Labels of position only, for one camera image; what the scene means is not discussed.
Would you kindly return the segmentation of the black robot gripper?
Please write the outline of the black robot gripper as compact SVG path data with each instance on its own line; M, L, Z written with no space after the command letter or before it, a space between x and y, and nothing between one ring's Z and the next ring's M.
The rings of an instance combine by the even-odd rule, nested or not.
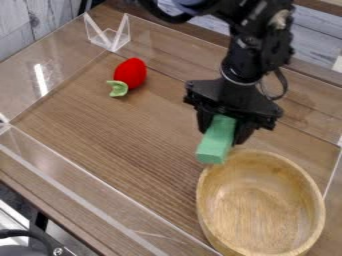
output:
M238 120L234 144L243 144L259 129L273 130L283 110L275 100L257 87L238 85L225 76L213 80L186 82L185 102L197 110L198 129L206 133L214 116L225 115Z

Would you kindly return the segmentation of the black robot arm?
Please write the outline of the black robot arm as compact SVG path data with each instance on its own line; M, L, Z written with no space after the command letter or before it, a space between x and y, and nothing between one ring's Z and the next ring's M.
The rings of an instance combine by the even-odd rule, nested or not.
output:
M222 60L221 77L186 82L185 102L197 110L198 128L209 130L214 116L237 120L233 143L242 144L254 131L275 128L283 109L262 85L263 77L274 73L282 89L289 83L281 67L290 62L293 0L173 0L191 16L211 15L230 26L230 45Z

